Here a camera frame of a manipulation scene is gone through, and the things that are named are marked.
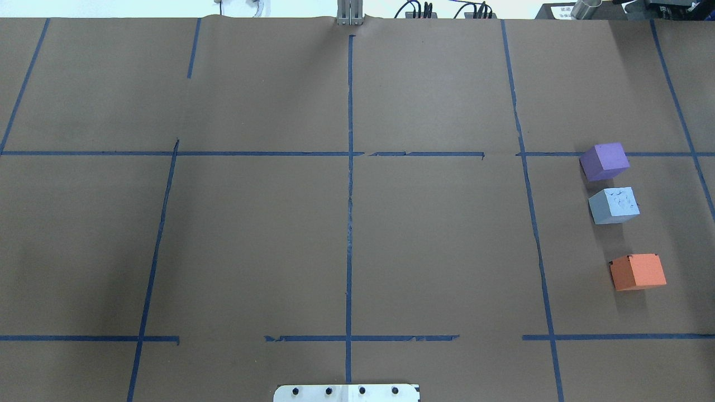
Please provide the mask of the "aluminium frame post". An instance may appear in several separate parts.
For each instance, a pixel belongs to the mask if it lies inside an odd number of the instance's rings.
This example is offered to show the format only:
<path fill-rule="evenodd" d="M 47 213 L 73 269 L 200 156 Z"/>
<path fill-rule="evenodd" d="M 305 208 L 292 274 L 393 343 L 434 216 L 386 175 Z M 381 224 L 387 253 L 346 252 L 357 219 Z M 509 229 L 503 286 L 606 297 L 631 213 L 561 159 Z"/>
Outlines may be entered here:
<path fill-rule="evenodd" d="M 364 23 L 363 0 L 337 0 L 338 26 L 360 26 Z"/>

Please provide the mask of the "orange block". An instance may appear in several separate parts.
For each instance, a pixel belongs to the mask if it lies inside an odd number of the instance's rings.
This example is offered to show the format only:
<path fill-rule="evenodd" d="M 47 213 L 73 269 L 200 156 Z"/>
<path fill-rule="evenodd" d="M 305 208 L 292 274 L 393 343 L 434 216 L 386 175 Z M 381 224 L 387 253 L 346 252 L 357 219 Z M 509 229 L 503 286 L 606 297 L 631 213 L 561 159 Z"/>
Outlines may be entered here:
<path fill-rule="evenodd" d="M 616 291 L 645 290 L 667 284 L 656 253 L 623 255 L 609 262 L 611 280 Z"/>

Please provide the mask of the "light blue block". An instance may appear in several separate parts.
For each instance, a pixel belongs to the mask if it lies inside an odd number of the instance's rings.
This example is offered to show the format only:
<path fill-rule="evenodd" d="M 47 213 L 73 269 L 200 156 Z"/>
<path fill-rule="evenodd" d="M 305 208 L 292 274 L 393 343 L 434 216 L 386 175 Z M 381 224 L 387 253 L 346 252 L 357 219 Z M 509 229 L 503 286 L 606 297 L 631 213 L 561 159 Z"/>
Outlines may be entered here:
<path fill-rule="evenodd" d="M 640 216 L 641 212 L 631 186 L 605 188 L 588 198 L 594 224 L 617 224 Z"/>

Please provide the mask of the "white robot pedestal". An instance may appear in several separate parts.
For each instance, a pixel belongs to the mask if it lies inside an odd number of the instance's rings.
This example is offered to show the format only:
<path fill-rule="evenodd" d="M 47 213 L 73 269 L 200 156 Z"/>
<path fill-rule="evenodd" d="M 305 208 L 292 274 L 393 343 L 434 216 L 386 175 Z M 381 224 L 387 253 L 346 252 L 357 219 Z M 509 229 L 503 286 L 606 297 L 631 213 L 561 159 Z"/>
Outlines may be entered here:
<path fill-rule="evenodd" d="M 276 389 L 273 400 L 421 401 L 421 392 L 413 384 L 284 385 Z"/>

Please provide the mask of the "metal cup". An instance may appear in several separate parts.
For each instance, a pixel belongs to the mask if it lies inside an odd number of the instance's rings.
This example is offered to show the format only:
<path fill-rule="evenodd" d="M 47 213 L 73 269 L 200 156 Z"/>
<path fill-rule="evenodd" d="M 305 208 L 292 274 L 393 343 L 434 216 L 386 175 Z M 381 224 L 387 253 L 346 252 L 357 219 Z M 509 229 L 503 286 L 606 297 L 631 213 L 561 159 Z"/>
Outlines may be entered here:
<path fill-rule="evenodd" d="M 577 0 L 570 11 L 570 17 L 573 20 L 591 20 L 602 3 L 601 0 Z"/>

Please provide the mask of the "purple block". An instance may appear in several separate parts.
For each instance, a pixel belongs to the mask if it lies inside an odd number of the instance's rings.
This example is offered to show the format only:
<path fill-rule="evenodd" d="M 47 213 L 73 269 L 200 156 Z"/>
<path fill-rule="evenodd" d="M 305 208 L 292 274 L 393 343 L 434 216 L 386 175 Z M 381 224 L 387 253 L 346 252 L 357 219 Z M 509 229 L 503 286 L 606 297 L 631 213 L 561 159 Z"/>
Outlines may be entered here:
<path fill-rule="evenodd" d="M 630 168 L 620 142 L 596 144 L 579 158 L 587 181 L 611 180 Z"/>

